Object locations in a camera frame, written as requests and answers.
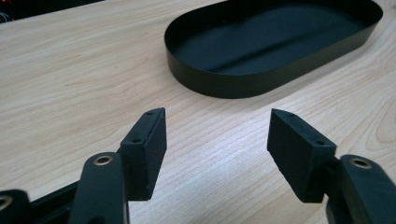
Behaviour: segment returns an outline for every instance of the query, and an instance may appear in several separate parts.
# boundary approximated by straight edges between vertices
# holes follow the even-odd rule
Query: light wood tabletop
[[[396,2],[359,49],[263,95],[227,100],[178,83],[163,34],[218,1],[106,0],[0,25],[0,190],[35,200],[116,151],[146,111],[166,108],[168,149],[132,223],[327,223],[266,149],[271,108],[299,115],[396,180]]]

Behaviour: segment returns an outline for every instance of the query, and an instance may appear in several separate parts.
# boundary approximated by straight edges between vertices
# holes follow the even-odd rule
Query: black tray
[[[255,96],[360,47],[382,14],[370,0],[220,2],[172,21],[168,64],[193,91]]]

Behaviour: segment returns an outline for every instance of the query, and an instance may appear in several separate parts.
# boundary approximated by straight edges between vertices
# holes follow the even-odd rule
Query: oval tray
[[[382,15],[370,0],[220,2],[170,23],[168,64],[193,91],[251,97],[360,47]]]

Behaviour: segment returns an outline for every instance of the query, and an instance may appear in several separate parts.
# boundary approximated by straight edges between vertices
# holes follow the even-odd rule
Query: wood grain surface
[[[218,1],[106,0],[0,25],[0,190],[31,200],[115,151],[145,111],[166,108],[168,150],[132,223],[327,223],[266,150],[271,108],[298,114],[396,180],[396,2],[367,43],[291,83],[241,100],[203,96],[170,73],[177,16]]]

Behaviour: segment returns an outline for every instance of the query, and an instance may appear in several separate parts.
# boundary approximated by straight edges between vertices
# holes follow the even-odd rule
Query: black oval container
[[[370,0],[220,2],[171,22],[168,64],[193,91],[256,96],[357,49],[382,15]]]

